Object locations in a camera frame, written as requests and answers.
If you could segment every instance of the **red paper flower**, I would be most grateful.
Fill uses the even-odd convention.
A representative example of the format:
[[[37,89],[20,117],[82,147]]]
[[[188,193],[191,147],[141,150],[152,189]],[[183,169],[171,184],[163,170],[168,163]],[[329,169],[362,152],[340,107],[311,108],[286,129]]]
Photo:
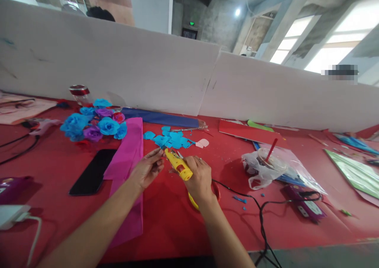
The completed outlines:
[[[121,112],[117,112],[113,114],[112,120],[116,121],[117,123],[121,124],[125,120],[125,116]]]

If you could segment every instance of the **blue paper scrap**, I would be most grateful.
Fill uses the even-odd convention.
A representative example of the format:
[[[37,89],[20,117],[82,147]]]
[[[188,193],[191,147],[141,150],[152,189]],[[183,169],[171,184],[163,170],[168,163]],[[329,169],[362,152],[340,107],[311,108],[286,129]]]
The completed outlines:
[[[164,126],[162,127],[162,136],[155,136],[153,132],[146,132],[143,135],[145,140],[153,140],[156,145],[160,148],[164,148],[165,146],[168,148],[181,149],[189,148],[194,141],[191,141],[185,137],[183,137],[183,132],[170,132],[170,127]]]
[[[143,134],[144,140],[152,140],[155,137],[155,133],[153,132],[146,132]]]
[[[237,201],[242,202],[242,203],[245,203],[245,204],[248,203],[246,199],[240,199],[240,198],[238,198],[237,196],[233,196],[233,198],[236,199]]]

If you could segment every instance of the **green paper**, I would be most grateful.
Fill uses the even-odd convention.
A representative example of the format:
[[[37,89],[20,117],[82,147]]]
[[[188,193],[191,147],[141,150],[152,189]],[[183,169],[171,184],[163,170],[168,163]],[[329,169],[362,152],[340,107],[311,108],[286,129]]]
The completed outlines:
[[[354,188],[379,199],[379,176],[370,166],[324,149]]]
[[[261,130],[267,130],[267,131],[270,131],[270,132],[273,132],[274,130],[269,128],[269,127],[266,127],[266,126],[262,126],[262,125],[259,125],[257,123],[254,123],[252,120],[248,120],[248,125],[250,127],[253,127],[253,128],[259,128]]]

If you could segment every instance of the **smartphone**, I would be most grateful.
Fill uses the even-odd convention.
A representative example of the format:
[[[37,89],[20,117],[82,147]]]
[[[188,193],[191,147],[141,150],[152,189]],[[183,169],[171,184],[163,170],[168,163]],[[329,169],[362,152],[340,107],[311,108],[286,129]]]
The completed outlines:
[[[112,161],[116,149],[101,149],[92,159],[68,194],[70,196],[87,196],[95,194],[103,182],[103,175]]]

